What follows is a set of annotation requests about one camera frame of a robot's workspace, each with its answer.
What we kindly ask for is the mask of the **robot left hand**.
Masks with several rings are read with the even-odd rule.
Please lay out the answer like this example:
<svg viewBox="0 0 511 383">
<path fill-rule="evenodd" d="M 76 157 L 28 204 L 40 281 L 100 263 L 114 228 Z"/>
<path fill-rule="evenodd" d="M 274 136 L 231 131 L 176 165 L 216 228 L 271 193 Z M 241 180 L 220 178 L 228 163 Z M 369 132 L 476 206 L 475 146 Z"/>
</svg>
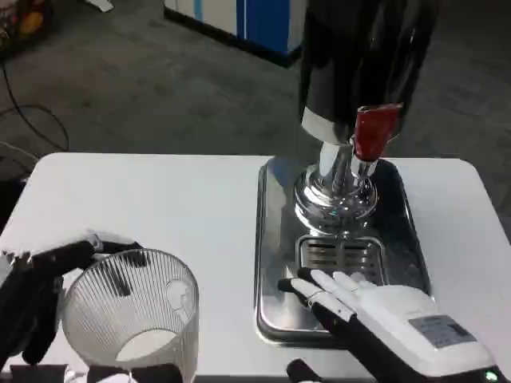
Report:
<svg viewBox="0 0 511 383">
<path fill-rule="evenodd" d="M 84 231 L 32 249 L 1 249 L 1 365 L 18 354 L 29 365 L 46 355 L 57 334 L 64 276 L 103 258 L 138 251 L 135 240 Z"/>
</svg>

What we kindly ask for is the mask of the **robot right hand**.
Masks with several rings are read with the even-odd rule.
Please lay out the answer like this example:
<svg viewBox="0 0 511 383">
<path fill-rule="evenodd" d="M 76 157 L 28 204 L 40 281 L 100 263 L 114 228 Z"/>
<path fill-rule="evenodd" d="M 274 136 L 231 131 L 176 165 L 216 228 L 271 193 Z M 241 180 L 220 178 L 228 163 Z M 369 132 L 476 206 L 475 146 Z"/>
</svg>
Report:
<svg viewBox="0 0 511 383">
<path fill-rule="evenodd" d="M 309 267 L 278 282 L 378 382 L 506 382 L 490 350 L 417 288 Z"/>
</svg>

